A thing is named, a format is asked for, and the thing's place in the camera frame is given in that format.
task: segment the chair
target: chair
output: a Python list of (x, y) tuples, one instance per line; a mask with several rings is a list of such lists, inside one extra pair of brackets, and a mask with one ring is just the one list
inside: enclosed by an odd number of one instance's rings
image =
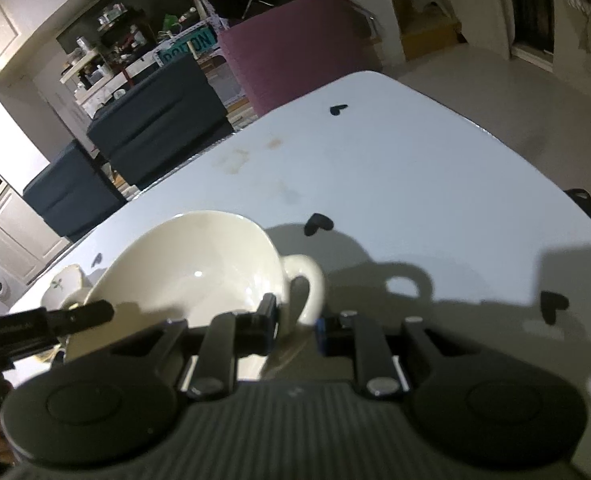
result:
[(258, 116), (342, 76), (369, 70), (344, 0), (294, 0), (218, 37)]
[(233, 132), (192, 56), (157, 70), (92, 121), (86, 134), (129, 184), (144, 189)]
[(51, 229), (72, 242), (126, 204), (78, 140), (29, 182), (22, 197)]

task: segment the ribbed black surface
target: ribbed black surface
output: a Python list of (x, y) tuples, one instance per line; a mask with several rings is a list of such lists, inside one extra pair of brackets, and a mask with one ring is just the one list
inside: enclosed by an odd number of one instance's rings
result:
[(502, 473), (457, 463), (425, 443), (399, 406), (366, 400), (346, 383), (242, 383), (233, 396), (194, 404), (159, 446), (103, 470), (24, 464), (22, 480), (578, 479), (556, 464)]

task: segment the door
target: door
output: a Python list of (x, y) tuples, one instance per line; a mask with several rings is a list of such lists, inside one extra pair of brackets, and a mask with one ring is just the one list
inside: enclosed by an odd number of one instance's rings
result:
[(0, 228), (43, 265), (69, 244), (10, 187), (0, 196)]
[(0, 266), (27, 283), (44, 264), (0, 228)]

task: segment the dark gray chair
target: dark gray chair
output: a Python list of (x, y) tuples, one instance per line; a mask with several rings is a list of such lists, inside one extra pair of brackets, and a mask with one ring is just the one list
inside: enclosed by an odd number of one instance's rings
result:
[(192, 56), (183, 56), (101, 110), (86, 134), (129, 184), (149, 184), (233, 132)]
[(22, 194), (60, 236), (75, 242), (126, 204), (126, 199), (74, 140)]

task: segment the green object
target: green object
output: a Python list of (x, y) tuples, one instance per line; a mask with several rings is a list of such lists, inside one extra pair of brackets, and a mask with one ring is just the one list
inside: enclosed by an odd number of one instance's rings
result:
[(192, 32), (180, 36), (170, 47), (159, 51), (158, 55), (162, 64), (171, 62), (177, 56), (191, 54), (191, 49), (188, 47), (189, 42), (199, 56), (217, 45), (217, 38), (208, 25), (196, 28)]
[(179, 25), (179, 18), (173, 14), (165, 14), (162, 22), (162, 30), (171, 30), (173, 25)]

